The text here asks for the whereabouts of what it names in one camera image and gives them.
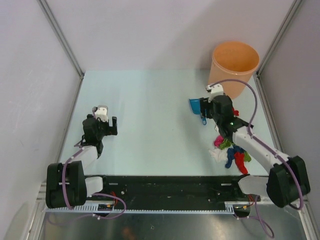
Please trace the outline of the blue plastic dustpan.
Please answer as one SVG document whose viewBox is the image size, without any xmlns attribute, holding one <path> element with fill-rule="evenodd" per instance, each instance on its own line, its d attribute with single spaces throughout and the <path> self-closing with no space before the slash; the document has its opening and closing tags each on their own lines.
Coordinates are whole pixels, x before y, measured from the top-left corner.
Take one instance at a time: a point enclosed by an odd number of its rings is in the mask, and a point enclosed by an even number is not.
<svg viewBox="0 0 320 240">
<path fill-rule="evenodd" d="M 200 98 L 189 98 L 189 105 L 193 114 L 200 116 L 202 124 L 205 126 L 207 124 L 206 118 L 201 113 L 201 99 Z"/>
</svg>

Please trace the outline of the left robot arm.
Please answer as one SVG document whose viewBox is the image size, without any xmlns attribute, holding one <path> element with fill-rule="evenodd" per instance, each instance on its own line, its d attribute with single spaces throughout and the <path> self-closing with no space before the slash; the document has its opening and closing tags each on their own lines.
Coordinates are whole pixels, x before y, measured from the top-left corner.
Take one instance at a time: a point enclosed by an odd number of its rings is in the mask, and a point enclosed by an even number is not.
<svg viewBox="0 0 320 240">
<path fill-rule="evenodd" d="M 50 209 L 82 206 L 93 194 L 100 200 L 110 196 L 111 188 L 103 177 L 86 176 L 85 169 L 101 156 L 103 138 L 118 134 L 117 117 L 109 121 L 89 114 L 82 127 L 83 135 L 75 145 L 79 150 L 65 162 L 47 167 L 45 202 Z"/>
</svg>

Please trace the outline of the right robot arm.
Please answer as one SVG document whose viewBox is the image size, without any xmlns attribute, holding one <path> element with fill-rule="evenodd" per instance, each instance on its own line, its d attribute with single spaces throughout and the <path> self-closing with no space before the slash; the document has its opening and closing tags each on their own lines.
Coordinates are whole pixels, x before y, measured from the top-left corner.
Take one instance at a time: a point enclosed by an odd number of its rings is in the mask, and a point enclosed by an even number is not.
<svg viewBox="0 0 320 240">
<path fill-rule="evenodd" d="M 304 201 L 311 191 L 307 168 L 299 156 L 287 154 L 270 147 L 252 131 L 249 122 L 234 115 L 233 102 L 225 94 L 200 100 L 200 112 L 212 119 L 220 135 L 247 151 L 268 173 L 266 194 L 279 208 L 295 200 Z"/>
</svg>

